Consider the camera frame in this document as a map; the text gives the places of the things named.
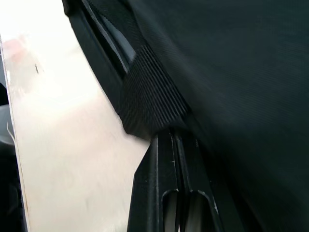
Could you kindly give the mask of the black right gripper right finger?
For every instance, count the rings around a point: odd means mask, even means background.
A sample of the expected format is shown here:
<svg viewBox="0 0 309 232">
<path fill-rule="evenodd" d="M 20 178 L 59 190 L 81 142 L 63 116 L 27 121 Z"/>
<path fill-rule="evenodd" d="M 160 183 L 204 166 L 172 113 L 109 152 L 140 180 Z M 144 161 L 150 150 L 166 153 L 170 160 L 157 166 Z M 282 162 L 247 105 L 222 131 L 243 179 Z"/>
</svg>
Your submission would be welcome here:
<svg viewBox="0 0 309 232">
<path fill-rule="evenodd" d="M 197 141 L 175 135 L 181 178 L 180 231 L 222 232 L 209 178 Z"/>
</svg>

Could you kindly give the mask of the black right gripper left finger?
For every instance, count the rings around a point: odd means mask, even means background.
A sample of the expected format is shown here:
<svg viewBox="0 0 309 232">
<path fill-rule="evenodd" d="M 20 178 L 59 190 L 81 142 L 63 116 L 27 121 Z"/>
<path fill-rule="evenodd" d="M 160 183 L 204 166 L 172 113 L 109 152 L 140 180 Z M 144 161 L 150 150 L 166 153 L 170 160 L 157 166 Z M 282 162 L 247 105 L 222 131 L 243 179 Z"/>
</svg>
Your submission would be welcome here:
<svg viewBox="0 0 309 232">
<path fill-rule="evenodd" d="M 179 186 L 173 137 L 160 132 L 135 171 L 127 231 L 178 231 Z"/>
</svg>

